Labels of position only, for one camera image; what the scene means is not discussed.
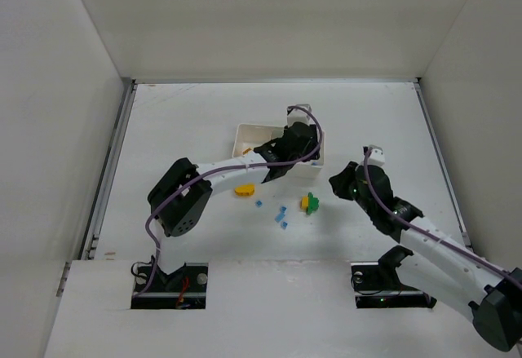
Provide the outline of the white three-compartment container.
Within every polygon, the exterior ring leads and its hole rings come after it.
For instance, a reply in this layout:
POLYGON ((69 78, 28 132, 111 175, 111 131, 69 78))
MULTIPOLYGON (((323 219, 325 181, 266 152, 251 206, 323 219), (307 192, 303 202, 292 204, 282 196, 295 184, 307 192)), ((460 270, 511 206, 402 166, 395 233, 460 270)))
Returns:
MULTIPOLYGON (((233 144, 232 157, 239 157, 247 148, 254 149, 269 140, 279 138, 283 135, 282 126, 265 126, 259 124, 245 124, 241 123, 237 126, 236 138, 233 144)), ((308 162, 300 162, 296 164, 287 173, 288 177, 300 179, 315 179, 322 167, 324 166, 325 158, 322 154, 316 160, 308 162), (311 163, 316 161, 318 166, 311 166, 311 163)))

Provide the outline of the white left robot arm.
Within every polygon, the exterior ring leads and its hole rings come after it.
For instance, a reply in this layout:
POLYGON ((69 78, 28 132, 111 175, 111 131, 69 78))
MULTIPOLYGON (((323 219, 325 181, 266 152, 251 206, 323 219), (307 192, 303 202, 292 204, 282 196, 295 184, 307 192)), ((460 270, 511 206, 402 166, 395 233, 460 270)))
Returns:
POLYGON ((198 223, 208 200, 243 184, 264 184, 286 175, 296 164, 320 156, 323 131, 319 124, 295 122, 279 138, 229 160, 194 164, 184 157, 177 160, 148 194, 151 214, 145 231, 155 245, 145 293, 157 275, 161 243, 151 225, 157 221, 165 236, 182 236, 198 223))

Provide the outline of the yellow green lego cluster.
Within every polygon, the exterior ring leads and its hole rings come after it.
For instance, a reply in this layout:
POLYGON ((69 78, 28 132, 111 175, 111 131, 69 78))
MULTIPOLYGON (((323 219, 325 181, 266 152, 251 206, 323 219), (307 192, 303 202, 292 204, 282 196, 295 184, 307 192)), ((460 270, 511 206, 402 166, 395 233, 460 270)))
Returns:
POLYGON ((305 197, 302 197, 300 202, 300 209, 307 215, 317 212, 319 206, 320 201, 317 197, 313 195, 312 192, 309 192, 305 197))

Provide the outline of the yellow rounded lego brick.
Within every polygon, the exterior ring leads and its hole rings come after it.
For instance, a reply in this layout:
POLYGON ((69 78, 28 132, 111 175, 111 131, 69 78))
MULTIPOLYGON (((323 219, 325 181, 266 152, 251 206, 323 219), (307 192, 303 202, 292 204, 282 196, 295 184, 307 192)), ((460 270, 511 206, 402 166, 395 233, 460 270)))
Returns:
POLYGON ((234 189, 234 193, 238 197, 252 197, 255 193, 255 185, 248 183, 238 186, 234 189))

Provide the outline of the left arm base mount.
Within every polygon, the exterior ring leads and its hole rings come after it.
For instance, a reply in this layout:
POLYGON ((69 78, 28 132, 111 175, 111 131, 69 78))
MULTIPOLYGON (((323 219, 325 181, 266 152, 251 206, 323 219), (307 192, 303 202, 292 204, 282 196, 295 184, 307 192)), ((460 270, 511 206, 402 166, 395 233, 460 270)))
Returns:
POLYGON ((133 310, 202 310, 206 308, 209 267, 207 263, 185 263, 172 273, 156 270, 151 285, 143 293, 152 271, 152 262, 136 262, 130 269, 134 277, 133 310))

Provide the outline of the small blue lego pair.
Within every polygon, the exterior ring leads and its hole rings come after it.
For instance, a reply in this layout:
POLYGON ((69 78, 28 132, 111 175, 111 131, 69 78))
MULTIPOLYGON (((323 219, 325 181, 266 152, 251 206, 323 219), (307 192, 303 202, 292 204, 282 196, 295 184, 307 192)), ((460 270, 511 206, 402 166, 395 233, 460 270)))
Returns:
POLYGON ((286 212, 286 207, 285 206, 282 206, 279 210, 279 213, 276 215, 276 218, 275 218, 275 221, 277 223, 280 223, 284 217, 285 217, 285 212, 286 212))

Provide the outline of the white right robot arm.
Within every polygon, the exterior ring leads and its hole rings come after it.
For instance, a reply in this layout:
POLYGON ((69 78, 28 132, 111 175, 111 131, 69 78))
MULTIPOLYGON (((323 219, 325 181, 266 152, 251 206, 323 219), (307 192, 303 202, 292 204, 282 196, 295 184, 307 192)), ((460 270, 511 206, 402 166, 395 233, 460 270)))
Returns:
POLYGON ((521 270, 479 257, 446 236, 423 212, 396 196, 383 168, 354 161, 330 177, 334 195, 354 201, 396 242, 380 259, 386 277, 432 296, 465 317, 491 347, 521 340, 521 270))

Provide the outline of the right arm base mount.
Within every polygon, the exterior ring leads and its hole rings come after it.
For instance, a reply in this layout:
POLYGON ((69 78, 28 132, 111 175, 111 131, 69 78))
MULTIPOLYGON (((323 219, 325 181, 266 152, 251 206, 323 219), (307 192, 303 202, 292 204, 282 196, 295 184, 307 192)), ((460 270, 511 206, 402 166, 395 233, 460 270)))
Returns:
POLYGON ((414 253, 396 245, 375 262, 351 263, 351 286, 357 309, 427 308, 437 300, 409 285, 403 284, 396 269, 414 253))

